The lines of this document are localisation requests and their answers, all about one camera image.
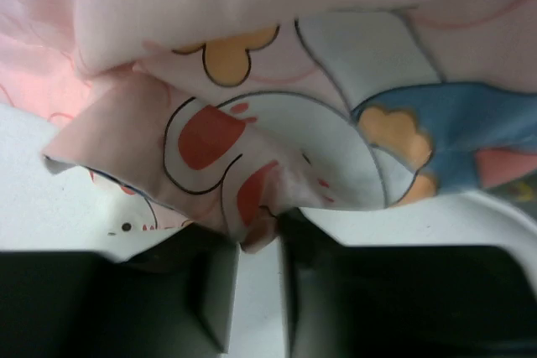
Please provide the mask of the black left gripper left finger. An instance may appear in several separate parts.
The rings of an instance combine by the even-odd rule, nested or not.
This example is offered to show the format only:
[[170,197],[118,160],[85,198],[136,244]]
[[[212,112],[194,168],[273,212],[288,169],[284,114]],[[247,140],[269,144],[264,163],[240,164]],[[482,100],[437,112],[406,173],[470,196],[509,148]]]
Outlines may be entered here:
[[124,262],[3,252],[4,357],[217,357],[227,352],[237,248],[190,225]]

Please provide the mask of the grey floral pillow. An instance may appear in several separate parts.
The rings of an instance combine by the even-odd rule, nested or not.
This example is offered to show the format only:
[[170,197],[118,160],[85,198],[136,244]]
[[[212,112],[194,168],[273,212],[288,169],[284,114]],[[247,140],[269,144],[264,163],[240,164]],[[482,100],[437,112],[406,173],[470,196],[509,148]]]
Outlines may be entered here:
[[536,202],[536,176],[516,179],[495,188],[492,193],[499,198],[516,203]]

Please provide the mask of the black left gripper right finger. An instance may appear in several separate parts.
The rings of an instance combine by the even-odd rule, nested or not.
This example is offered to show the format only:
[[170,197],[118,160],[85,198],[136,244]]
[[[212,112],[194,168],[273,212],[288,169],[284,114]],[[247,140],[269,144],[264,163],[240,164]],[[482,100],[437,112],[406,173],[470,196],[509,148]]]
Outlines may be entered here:
[[533,357],[536,295],[496,246],[346,246],[278,218],[290,357]]

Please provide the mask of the pink bunny print pillowcase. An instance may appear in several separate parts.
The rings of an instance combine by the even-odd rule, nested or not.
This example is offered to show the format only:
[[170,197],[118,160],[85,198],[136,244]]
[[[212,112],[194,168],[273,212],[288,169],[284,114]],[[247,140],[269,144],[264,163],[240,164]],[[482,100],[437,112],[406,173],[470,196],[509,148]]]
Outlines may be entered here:
[[536,0],[1,0],[1,100],[143,230],[245,248],[536,170]]

